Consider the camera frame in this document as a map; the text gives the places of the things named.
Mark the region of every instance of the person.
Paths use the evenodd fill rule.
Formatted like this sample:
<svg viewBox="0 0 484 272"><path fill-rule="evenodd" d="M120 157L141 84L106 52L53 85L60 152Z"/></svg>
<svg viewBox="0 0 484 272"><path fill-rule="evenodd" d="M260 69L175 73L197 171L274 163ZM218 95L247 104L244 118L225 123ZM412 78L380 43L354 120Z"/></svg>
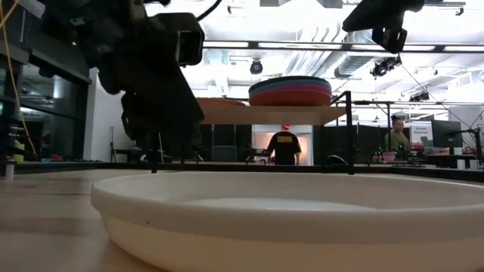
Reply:
<svg viewBox="0 0 484 272"><path fill-rule="evenodd" d="M282 125L281 131L272 135L267 151L275 151L275 165L299 165L301 146L296 135L289 132L289 125Z"/></svg>
<svg viewBox="0 0 484 272"><path fill-rule="evenodd" d="M410 150L410 141L403 134L403 120L398 116L392 116L392 131L385 136L385 146L387 151L399 151L401 147L404 151ZM388 137L390 135L391 148L389 148Z"/></svg>

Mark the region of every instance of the white plastic bowl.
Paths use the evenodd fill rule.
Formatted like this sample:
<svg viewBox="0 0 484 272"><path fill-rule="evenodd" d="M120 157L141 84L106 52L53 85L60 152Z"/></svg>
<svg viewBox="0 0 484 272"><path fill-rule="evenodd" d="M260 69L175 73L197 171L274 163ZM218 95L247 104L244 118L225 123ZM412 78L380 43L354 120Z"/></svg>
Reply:
<svg viewBox="0 0 484 272"><path fill-rule="evenodd" d="M172 272L474 272L484 189L411 178L179 172L92 187L112 241Z"/></svg>

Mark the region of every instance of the wooden shelf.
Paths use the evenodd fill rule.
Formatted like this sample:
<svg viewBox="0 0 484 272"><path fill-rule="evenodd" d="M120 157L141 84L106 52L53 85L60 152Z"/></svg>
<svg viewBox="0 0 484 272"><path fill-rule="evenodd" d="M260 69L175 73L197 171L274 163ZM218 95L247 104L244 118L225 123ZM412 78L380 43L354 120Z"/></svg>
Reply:
<svg viewBox="0 0 484 272"><path fill-rule="evenodd" d="M205 106L203 124L325 125L345 114L343 107Z"/></svg>

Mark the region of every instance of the computer monitor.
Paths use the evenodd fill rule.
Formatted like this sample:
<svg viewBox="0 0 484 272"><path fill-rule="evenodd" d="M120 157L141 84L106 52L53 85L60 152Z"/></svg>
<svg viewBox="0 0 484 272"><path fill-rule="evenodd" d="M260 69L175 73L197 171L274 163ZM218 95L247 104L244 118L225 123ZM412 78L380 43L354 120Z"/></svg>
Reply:
<svg viewBox="0 0 484 272"><path fill-rule="evenodd" d="M432 120L433 147L459 148L463 147L460 122Z"/></svg>

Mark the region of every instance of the stack of plates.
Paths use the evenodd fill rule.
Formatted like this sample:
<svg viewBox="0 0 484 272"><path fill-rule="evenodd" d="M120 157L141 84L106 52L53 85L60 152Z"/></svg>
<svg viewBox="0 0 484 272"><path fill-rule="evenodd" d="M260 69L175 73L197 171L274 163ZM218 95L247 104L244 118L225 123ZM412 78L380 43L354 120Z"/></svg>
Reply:
<svg viewBox="0 0 484 272"><path fill-rule="evenodd" d="M329 106L331 84L313 76L283 76L249 88L252 106Z"/></svg>
<svg viewBox="0 0 484 272"><path fill-rule="evenodd" d="M245 106L245 104L242 102L225 99L225 98L201 97L201 98L197 98L197 102L201 108L204 108L205 106Z"/></svg>

